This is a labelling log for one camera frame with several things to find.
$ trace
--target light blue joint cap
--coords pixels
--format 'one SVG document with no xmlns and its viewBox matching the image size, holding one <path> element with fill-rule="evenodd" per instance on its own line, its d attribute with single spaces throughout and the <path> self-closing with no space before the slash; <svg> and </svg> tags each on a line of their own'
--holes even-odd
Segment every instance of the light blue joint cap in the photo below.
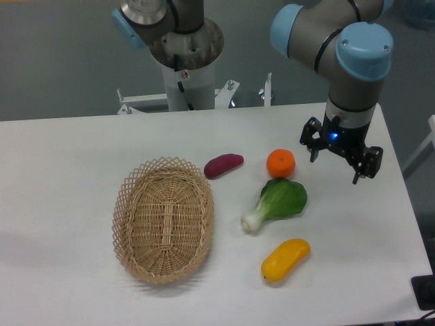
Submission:
<svg viewBox="0 0 435 326">
<path fill-rule="evenodd" d="M 272 22 L 270 39 L 275 49 L 288 56 L 288 42 L 294 21 L 303 8 L 301 5 L 290 4 L 281 9 Z"/>
<path fill-rule="evenodd" d="M 394 0 L 383 0 L 383 7 L 382 7 L 381 14 L 386 12 L 393 4 L 394 4 Z"/>
<path fill-rule="evenodd" d="M 341 32 L 336 56 L 348 74 L 365 82 L 375 82 L 388 74 L 393 47 L 392 35 L 381 25 L 357 22 Z"/>
<path fill-rule="evenodd" d="M 121 33 L 122 37 L 127 41 L 130 47 L 135 50 L 141 50 L 147 46 L 117 9 L 111 13 L 111 17 L 116 29 Z"/>
</svg>

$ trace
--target yellow toy vegetable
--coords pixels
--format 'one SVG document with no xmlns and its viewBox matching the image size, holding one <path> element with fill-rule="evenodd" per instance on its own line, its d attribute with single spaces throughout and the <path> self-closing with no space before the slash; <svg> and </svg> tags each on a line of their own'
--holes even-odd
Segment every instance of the yellow toy vegetable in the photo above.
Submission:
<svg viewBox="0 0 435 326">
<path fill-rule="evenodd" d="M 309 243 L 303 239 L 281 243 L 261 265 L 264 278 L 269 282 L 282 280 L 310 251 Z"/>
</svg>

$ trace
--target toy orange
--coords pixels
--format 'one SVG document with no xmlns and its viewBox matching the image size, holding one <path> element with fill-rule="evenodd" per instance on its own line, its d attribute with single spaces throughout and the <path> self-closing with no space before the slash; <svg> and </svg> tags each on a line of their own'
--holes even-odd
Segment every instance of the toy orange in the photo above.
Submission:
<svg viewBox="0 0 435 326">
<path fill-rule="evenodd" d="M 296 166 L 293 153 L 286 149 L 276 149 L 269 154 L 266 167 L 270 175 L 274 178 L 289 177 Z"/>
</svg>

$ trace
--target woven basket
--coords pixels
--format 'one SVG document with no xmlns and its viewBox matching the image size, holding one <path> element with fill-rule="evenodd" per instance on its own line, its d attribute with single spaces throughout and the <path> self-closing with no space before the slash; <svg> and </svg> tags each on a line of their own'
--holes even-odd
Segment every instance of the woven basket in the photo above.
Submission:
<svg viewBox="0 0 435 326">
<path fill-rule="evenodd" d="M 200 169 L 179 158 L 146 162 L 125 179 L 116 200 L 116 257 L 141 280 L 176 281 L 204 260 L 213 220 L 213 196 Z"/>
</svg>

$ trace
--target bolt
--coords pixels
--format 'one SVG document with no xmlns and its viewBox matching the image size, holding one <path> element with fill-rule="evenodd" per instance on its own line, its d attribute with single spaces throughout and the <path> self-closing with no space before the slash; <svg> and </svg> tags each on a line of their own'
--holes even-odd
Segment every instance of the bolt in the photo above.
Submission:
<svg viewBox="0 0 435 326">
<path fill-rule="evenodd" d="M 232 79 L 228 80 L 228 90 L 232 90 L 233 86 L 234 86 L 234 80 Z"/>
<path fill-rule="evenodd" d="M 124 102 L 124 97 L 121 95 L 121 90 L 117 89 L 116 92 L 118 93 L 118 98 L 120 99 L 120 102 Z"/>
</svg>

